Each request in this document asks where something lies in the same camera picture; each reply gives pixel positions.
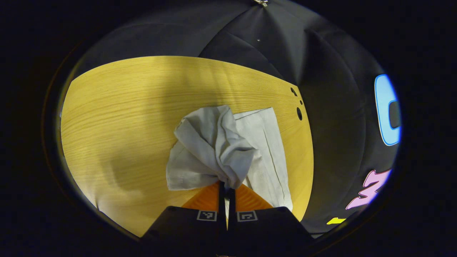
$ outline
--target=yellow shape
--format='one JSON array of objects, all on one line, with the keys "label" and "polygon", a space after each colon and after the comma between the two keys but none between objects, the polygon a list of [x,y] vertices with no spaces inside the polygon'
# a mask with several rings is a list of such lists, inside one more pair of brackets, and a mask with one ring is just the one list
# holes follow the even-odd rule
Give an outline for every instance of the yellow shape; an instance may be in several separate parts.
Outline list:
[{"label": "yellow shape", "polygon": [[233,113],[273,107],[286,154],[292,213],[301,220],[313,184],[313,144],[300,100],[296,86],[236,64],[180,56],[126,59],[72,81],[62,111],[62,147],[89,201],[142,236],[165,207],[182,206],[200,190],[167,188],[165,167],[182,117],[224,104]]},{"label": "yellow shape", "polygon": [[346,219],[338,219],[337,217],[331,219],[329,222],[327,222],[327,225],[330,224],[340,224],[341,222],[345,221]]}]

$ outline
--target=towel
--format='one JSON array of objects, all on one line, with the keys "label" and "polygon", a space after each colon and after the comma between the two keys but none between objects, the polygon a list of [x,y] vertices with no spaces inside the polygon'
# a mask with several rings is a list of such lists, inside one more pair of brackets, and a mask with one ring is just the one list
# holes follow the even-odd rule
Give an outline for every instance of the towel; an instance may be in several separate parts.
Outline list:
[{"label": "towel", "polygon": [[241,183],[273,207],[292,211],[286,157],[273,108],[232,114],[229,106],[205,107],[176,127],[178,142],[166,168],[169,190]]}]

